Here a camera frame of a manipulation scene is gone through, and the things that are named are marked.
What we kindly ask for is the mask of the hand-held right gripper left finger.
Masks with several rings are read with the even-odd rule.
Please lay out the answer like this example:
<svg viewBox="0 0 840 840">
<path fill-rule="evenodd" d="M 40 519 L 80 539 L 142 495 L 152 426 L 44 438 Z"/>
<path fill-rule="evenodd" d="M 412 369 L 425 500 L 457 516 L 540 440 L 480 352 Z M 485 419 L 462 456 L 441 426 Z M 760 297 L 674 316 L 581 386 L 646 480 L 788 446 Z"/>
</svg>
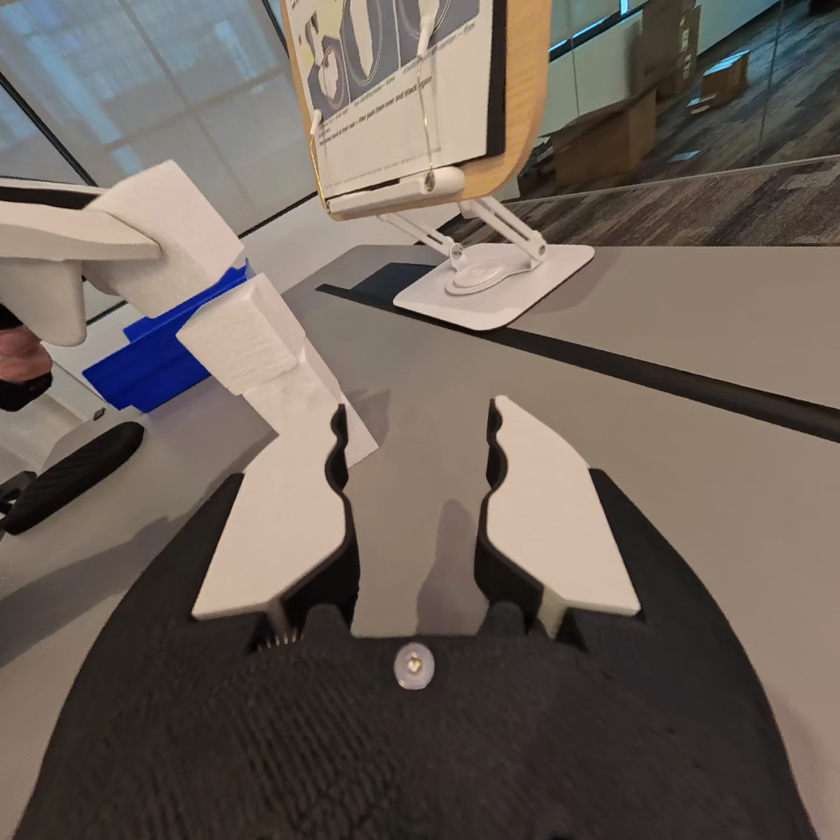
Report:
<svg viewBox="0 0 840 840">
<path fill-rule="evenodd" d="M 193 619 L 261 613 L 279 638 L 291 638 L 313 607 L 331 605 L 352 626 L 361 561 L 344 494 L 346 415 L 344 404 L 318 403 L 248 465 Z"/>
</svg>

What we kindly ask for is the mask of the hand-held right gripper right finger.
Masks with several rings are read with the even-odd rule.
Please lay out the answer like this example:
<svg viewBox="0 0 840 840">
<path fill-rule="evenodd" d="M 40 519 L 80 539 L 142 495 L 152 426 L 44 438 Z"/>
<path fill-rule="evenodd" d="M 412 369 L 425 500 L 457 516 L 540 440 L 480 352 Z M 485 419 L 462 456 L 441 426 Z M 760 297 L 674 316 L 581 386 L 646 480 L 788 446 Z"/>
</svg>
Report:
<svg viewBox="0 0 840 840">
<path fill-rule="evenodd" d="M 474 578 L 489 606 L 515 606 L 527 634 L 549 638 L 572 610 L 640 617 L 585 459 L 505 395 L 490 401 L 486 441 Z"/>
</svg>

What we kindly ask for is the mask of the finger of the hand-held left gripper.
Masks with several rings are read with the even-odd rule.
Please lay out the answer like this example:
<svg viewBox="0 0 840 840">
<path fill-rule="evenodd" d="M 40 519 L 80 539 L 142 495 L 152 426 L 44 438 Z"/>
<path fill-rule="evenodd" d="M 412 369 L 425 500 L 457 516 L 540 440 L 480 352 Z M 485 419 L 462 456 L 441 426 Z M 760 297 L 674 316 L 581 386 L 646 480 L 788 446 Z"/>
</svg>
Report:
<svg viewBox="0 0 840 840">
<path fill-rule="evenodd" d="M 161 255 L 107 213 L 1 202 L 1 302 L 48 344 L 75 347 L 87 337 L 84 265 Z"/>
<path fill-rule="evenodd" d="M 84 209 L 104 190 L 90 185 L 1 177 L 1 201 L 65 209 Z"/>
</svg>

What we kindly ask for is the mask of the person's left hand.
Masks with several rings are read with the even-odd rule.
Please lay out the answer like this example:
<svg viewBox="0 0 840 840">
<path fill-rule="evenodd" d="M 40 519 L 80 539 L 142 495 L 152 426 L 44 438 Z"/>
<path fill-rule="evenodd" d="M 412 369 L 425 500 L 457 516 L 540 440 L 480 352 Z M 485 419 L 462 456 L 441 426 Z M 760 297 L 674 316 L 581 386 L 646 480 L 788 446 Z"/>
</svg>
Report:
<svg viewBox="0 0 840 840">
<path fill-rule="evenodd" d="M 41 340 L 24 325 L 1 330 L 1 380 L 31 382 L 50 374 L 53 362 Z"/>
</svg>

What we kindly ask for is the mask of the blue plastic bin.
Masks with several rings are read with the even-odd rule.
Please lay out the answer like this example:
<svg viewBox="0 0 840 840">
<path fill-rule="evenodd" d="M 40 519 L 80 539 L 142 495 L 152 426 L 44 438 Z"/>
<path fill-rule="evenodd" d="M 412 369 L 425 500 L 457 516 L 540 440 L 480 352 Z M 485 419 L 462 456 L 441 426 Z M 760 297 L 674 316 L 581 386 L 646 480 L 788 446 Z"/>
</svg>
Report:
<svg viewBox="0 0 840 840">
<path fill-rule="evenodd" d="M 142 413 L 151 413 L 193 388 L 210 373 L 177 339 L 177 333 L 203 305 L 255 274 L 246 260 L 181 305 L 157 318 L 141 318 L 125 327 L 128 344 L 84 369 L 83 378 L 114 408 L 133 407 Z"/>
</svg>

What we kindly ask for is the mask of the wooden board document stand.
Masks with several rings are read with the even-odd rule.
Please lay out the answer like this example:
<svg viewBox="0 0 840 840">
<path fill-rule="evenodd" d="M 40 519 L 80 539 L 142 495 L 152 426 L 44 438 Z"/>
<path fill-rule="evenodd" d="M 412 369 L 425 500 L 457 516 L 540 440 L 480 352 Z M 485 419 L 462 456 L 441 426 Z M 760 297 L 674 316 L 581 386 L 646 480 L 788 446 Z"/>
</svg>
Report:
<svg viewBox="0 0 840 840">
<path fill-rule="evenodd" d="M 506 147 L 463 166 L 465 187 L 452 196 L 383 204 L 385 190 L 335 221 L 377 217 L 433 248 L 444 261 L 395 295 L 396 308 L 474 332 L 508 326 L 587 266 L 594 249 L 548 245 L 493 193 L 526 163 L 542 120 L 548 86 L 551 2 L 507 2 Z"/>
</svg>

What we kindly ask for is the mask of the cardboard box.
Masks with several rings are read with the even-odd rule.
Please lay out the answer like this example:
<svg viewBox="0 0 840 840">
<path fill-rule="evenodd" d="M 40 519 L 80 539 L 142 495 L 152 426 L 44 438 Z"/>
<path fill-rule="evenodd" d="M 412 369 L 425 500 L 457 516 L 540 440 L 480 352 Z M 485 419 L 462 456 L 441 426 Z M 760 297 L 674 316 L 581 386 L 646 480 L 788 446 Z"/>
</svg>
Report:
<svg viewBox="0 0 840 840">
<path fill-rule="evenodd" d="M 598 119 L 552 133 L 558 187 L 629 175 L 656 146 L 655 89 Z"/>
<path fill-rule="evenodd" d="M 666 100 L 688 90 L 697 63 L 700 12 L 694 1 L 646 2 L 631 50 L 633 97 L 654 90 Z"/>
<path fill-rule="evenodd" d="M 749 85 L 750 49 L 743 49 L 709 67 L 701 78 L 700 105 L 717 108 L 741 95 Z"/>
</svg>

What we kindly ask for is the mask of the printed instruction sheet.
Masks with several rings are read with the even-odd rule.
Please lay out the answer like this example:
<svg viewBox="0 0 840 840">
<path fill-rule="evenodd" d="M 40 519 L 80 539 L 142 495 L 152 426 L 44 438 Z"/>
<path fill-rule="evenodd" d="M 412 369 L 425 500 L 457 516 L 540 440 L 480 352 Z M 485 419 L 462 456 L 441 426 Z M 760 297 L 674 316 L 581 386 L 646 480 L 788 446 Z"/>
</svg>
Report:
<svg viewBox="0 0 840 840">
<path fill-rule="evenodd" d="M 328 211 L 452 196 L 506 147 L 508 3 L 280 2 Z"/>
</svg>

